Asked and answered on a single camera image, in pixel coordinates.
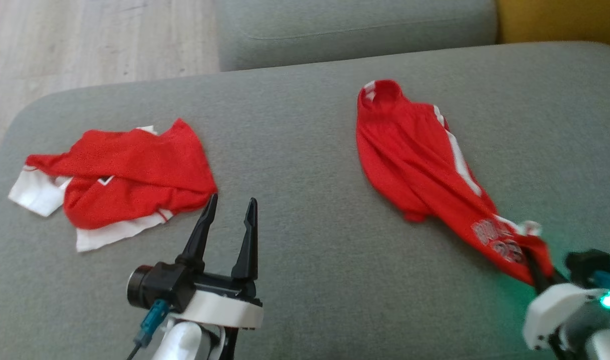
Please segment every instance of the black cable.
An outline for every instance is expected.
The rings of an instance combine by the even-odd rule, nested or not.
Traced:
[[[551,279],[552,279],[552,281],[554,282],[555,285],[556,284],[564,284],[564,283],[569,283],[570,282],[557,269],[554,269],[554,273],[552,274]]]
[[[536,295],[539,296],[545,289],[549,288],[552,283],[548,278],[545,277],[545,274],[541,271],[536,259],[532,255],[531,251],[527,248],[522,248],[523,255],[525,256],[525,260],[527,260],[527,269],[529,269],[529,275],[531,275],[531,280],[534,283],[534,289],[536,290]]]
[[[134,346],[134,350],[132,350],[131,353],[129,353],[129,356],[127,356],[126,360],[132,360],[134,358],[134,356],[136,355],[136,353],[138,353],[140,348],[141,348],[141,344],[136,344],[136,346]]]

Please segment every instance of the gray fabric upholstery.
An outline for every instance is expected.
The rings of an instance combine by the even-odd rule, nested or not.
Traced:
[[[494,44],[493,0],[218,0],[222,71]]]
[[[552,359],[525,349],[527,285],[440,221],[404,221],[365,179],[356,95],[381,78],[440,107],[501,214],[542,223],[557,266],[567,251],[610,251],[606,45],[458,48],[77,89],[29,105],[0,150],[0,360],[127,356],[145,315],[127,304],[128,276],[173,261],[199,213],[80,254],[62,212],[40,218],[6,196],[30,153],[66,151],[90,128],[164,130],[177,117],[202,139],[220,191],[208,271],[229,272],[248,200],[259,202],[265,321],[239,335],[238,360]]]

